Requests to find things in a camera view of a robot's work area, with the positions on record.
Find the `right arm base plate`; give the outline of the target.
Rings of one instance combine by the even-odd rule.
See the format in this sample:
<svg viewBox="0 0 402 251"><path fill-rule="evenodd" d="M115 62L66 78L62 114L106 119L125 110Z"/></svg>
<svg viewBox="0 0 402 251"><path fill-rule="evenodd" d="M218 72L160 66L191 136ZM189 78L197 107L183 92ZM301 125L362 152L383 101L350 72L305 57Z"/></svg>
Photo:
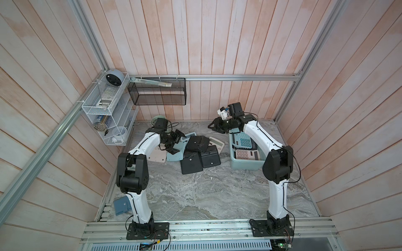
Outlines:
<svg viewBox="0 0 402 251"><path fill-rule="evenodd" d="M269 236L288 236L293 237L294 229L291 225L290 218L281 219L269 218L267 220L250 219L249 224L254 237Z"/></svg>

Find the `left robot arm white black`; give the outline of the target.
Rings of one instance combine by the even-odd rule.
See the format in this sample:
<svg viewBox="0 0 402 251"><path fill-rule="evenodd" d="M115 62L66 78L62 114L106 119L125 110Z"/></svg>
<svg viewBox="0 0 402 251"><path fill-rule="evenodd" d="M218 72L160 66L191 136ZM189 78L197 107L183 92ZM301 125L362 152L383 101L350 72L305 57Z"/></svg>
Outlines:
<svg viewBox="0 0 402 251"><path fill-rule="evenodd" d="M146 197L149 183L147 158L160 144L164 144L164 150L172 155L179 153L174 146L184 134L179 130L174 131L173 127L174 124L166 118L157 118L137 146L118 157L116 185L128 198L133 211L132 222L127 228L129 234L149 238L155 232L153 213Z"/></svg>

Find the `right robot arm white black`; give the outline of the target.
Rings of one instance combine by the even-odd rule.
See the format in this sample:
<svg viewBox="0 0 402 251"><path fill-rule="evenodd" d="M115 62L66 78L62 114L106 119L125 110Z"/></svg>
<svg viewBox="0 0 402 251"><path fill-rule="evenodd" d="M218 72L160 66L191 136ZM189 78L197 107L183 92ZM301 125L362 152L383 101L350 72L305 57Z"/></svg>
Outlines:
<svg viewBox="0 0 402 251"><path fill-rule="evenodd" d="M293 172L293 149L271 137L253 114L246 115L241 103L218 109L218 118L208 126L215 132L228 134L239 129L248 135L265 154L262 166L269 181L270 203L266 220L249 220L254 237L280 236L294 233L287 209L287 186Z"/></svg>

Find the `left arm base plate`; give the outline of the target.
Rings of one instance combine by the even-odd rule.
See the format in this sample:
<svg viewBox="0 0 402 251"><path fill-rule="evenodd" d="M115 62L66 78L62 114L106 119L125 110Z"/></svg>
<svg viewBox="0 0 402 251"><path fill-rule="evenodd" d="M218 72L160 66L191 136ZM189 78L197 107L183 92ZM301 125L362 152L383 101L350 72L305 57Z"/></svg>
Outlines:
<svg viewBox="0 0 402 251"><path fill-rule="evenodd" d="M128 226L126 239L127 240L169 239L169 228L170 224L168 222L155 223L153 220L151 220L149 223L139 224L133 221Z"/></svg>

